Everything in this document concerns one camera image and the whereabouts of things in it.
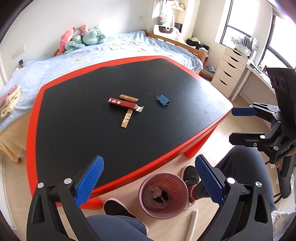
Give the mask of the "small blue plastic clip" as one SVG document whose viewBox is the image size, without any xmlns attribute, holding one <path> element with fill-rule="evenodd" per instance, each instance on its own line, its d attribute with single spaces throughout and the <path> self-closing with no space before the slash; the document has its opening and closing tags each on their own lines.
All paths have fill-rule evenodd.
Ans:
<svg viewBox="0 0 296 241">
<path fill-rule="evenodd" d="M 169 105 L 169 100 L 162 94 L 160 96 L 157 96 L 157 101 L 162 105 L 162 106 L 167 106 Z"/>
</svg>

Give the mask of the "slim red paper box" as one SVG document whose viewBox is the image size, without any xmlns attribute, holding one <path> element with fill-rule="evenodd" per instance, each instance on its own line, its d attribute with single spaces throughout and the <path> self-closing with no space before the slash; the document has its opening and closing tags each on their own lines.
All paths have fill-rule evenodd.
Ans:
<svg viewBox="0 0 296 241">
<path fill-rule="evenodd" d="M 119 99 L 115 99 L 115 98 L 110 98 L 108 100 L 108 102 L 110 104 L 114 104 L 114 105 L 118 105 L 118 106 L 121 106 L 124 108 L 135 110 L 137 112 L 142 112 L 142 110 L 144 109 L 143 106 L 138 106 L 136 103 L 132 103 L 132 102 L 124 101 L 124 100 L 119 100 Z"/>
</svg>

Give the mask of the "pink ribbed trash bin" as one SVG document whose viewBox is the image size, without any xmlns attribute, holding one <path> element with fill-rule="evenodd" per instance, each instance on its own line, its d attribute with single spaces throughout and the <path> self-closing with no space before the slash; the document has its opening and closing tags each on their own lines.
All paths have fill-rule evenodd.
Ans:
<svg viewBox="0 0 296 241">
<path fill-rule="evenodd" d="M 144 213 L 155 219 L 170 219 L 187 205 L 185 182 L 172 173 L 156 173 L 146 178 L 138 190 L 138 202 Z"/>
</svg>

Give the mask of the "black slipper right foot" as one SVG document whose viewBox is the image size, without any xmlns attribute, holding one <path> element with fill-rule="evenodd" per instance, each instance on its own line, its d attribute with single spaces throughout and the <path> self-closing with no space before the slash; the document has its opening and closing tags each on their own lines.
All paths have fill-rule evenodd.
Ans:
<svg viewBox="0 0 296 241">
<path fill-rule="evenodd" d="M 197 185 L 200 181 L 200 177 L 193 165 L 187 165 L 184 167 L 181 177 L 187 187 Z"/>
</svg>

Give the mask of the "white desk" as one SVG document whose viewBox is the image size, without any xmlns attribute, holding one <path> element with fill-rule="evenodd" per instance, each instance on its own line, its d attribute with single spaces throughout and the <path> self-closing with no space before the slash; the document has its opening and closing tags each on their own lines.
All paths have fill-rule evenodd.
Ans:
<svg viewBox="0 0 296 241">
<path fill-rule="evenodd" d="M 250 64 L 246 64 L 241 72 L 240 78 L 234 86 L 231 94 L 231 101 L 237 96 L 241 96 L 248 104 L 254 102 L 277 105 L 274 89 L 267 76 L 259 73 L 252 68 Z"/>
</svg>

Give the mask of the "white tube on floor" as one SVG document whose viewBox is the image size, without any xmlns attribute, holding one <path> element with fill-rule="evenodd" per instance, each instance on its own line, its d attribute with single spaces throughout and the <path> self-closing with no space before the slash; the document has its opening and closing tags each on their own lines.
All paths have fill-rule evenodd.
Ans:
<svg viewBox="0 0 296 241">
<path fill-rule="evenodd" d="M 198 210 L 192 211 L 191 221 L 190 221 L 190 225 L 189 225 L 189 229 L 188 229 L 185 241 L 191 241 L 193 238 L 194 230 L 197 223 L 198 213 L 199 213 Z"/>
</svg>

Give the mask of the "person's left leg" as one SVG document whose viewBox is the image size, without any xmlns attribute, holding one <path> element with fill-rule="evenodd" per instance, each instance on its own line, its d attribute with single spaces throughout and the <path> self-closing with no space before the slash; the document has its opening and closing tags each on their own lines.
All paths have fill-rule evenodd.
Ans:
<svg viewBox="0 0 296 241">
<path fill-rule="evenodd" d="M 152 240 L 145 225 L 128 216 L 93 215 L 86 218 L 100 240 Z"/>
</svg>

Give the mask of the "white drawer cabinet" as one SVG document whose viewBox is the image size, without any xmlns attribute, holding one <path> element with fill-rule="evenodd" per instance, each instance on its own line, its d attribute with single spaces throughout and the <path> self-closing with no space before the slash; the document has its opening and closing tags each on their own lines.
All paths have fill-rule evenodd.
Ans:
<svg viewBox="0 0 296 241">
<path fill-rule="evenodd" d="M 226 47 L 211 84 L 225 97 L 234 94 L 248 58 L 235 49 Z"/>
</svg>

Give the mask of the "red black low table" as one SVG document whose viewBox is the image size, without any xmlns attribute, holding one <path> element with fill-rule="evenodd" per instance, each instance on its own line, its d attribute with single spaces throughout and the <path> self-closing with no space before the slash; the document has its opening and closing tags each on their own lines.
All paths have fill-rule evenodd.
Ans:
<svg viewBox="0 0 296 241">
<path fill-rule="evenodd" d="M 135 181 L 180 154 L 193 157 L 229 114 L 207 80 L 164 56 L 85 67 L 45 84 L 27 136 L 30 191 L 73 178 L 96 156 L 104 170 L 95 197 Z"/>
</svg>

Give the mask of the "white tote bag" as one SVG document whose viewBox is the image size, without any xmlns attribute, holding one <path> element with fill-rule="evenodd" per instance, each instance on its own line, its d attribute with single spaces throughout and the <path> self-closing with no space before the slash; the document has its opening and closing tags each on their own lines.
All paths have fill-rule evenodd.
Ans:
<svg viewBox="0 0 296 241">
<path fill-rule="evenodd" d="M 179 30 L 175 27 L 175 15 L 161 14 L 158 18 L 158 24 L 154 25 L 153 33 L 158 36 L 175 37 Z"/>
</svg>

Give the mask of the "folded pink beige towels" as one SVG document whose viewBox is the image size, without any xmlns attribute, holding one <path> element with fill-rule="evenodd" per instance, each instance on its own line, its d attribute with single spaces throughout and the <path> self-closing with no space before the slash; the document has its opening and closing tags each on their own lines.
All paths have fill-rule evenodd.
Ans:
<svg viewBox="0 0 296 241">
<path fill-rule="evenodd" d="M 7 118 L 15 108 L 21 96 L 21 86 L 15 85 L 1 96 L 1 121 Z"/>
</svg>

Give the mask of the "bed with blue sheet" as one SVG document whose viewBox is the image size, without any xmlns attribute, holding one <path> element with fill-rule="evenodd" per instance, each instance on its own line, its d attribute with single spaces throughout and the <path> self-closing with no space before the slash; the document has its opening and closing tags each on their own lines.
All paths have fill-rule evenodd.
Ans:
<svg viewBox="0 0 296 241">
<path fill-rule="evenodd" d="M 6 94 L 20 86 L 20 99 L 11 114 L 1 120 L 1 154 L 18 162 L 26 149 L 28 125 L 40 88 L 52 80 L 78 69 L 111 60 L 138 56 L 165 56 L 193 72 L 203 69 L 203 62 L 180 46 L 148 37 L 144 31 L 107 37 L 104 43 L 87 46 L 56 57 L 44 56 L 25 63 L 1 89 Z"/>
</svg>

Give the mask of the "striped green plush toy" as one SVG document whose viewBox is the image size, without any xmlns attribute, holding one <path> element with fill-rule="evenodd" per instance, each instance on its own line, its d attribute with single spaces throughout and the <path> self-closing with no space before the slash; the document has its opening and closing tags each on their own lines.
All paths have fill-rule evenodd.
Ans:
<svg viewBox="0 0 296 241">
<path fill-rule="evenodd" d="M 75 49 L 83 48 L 86 45 L 82 41 L 82 37 L 80 35 L 76 35 L 72 40 L 65 44 L 64 53 L 72 52 Z"/>
</svg>

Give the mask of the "teal plush toy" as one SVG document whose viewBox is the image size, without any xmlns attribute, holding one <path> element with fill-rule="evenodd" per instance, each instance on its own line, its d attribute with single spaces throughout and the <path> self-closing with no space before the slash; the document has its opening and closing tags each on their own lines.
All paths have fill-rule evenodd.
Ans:
<svg viewBox="0 0 296 241">
<path fill-rule="evenodd" d="M 104 43 L 106 36 L 102 33 L 98 26 L 90 27 L 88 31 L 83 35 L 82 42 L 85 45 L 97 45 Z"/>
</svg>

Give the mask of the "pink plush toy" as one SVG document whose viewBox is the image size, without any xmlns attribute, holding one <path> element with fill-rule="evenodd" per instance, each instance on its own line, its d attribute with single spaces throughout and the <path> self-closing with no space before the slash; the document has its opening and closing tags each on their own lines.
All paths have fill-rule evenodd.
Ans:
<svg viewBox="0 0 296 241">
<path fill-rule="evenodd" d="M 73 36 L 73 33 L 74 33 L 74 29 L 71 28 L 71 29 L 68 29 L 63 34 L 63 36 L 61 37 L 61 40 L 60 40 L 60 44 L 59 44 L 59 48 L 58 48 L 58 51 L 57 51 L 57 55 L 61 55 L 61 54 L 64 53 L 64 51 L 65 51 L 65 45 L 71 40 L 71 38 Z"/>
</svg>

